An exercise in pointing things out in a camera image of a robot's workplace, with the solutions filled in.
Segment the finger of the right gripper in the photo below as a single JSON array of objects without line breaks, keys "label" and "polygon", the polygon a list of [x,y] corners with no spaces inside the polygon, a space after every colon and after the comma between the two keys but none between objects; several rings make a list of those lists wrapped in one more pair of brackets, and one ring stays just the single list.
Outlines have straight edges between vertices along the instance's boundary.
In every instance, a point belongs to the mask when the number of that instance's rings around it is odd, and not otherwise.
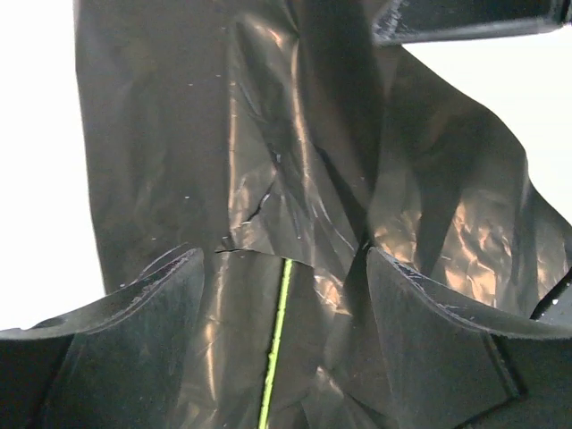
[{"label": "finger of the right gripper", "polygon": [[564,0],[390,1],[375,15],[378,46],[506,38],[552,32],[571,23]]}]

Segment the black wrapping paper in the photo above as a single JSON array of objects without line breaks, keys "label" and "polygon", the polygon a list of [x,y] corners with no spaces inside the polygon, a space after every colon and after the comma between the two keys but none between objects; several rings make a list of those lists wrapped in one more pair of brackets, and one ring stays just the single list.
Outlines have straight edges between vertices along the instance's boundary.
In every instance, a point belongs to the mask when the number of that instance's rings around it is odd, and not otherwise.
[{"label": "black wrapping paper", "polygon": [[105,288],[204,256],[175,428],[402,428],[367,279],[378,248],[531,319],[569,223],[489,109],[400,47],[375,1],[78,1],[88,186]]}]

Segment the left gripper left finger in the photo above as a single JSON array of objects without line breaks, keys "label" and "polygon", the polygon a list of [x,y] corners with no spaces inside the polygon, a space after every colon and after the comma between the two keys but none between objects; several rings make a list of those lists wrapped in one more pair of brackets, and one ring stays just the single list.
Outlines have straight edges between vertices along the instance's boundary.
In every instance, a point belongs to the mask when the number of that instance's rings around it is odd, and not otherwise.
[{"label": "left gripper left finger", "polygon": [[2,427],[177,427],[203,287],[202,251],[176,248],[98,301],[2,331]]}]

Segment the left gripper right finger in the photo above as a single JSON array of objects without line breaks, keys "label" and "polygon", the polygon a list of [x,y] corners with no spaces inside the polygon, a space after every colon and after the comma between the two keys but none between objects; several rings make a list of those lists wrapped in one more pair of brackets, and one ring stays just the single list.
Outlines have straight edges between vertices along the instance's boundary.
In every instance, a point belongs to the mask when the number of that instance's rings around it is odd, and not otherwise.
[{"label": "left gripper right finger", "polygon": [[568,326],[488,307],[378,248],[367,279],[400,427],[570,427]]}]

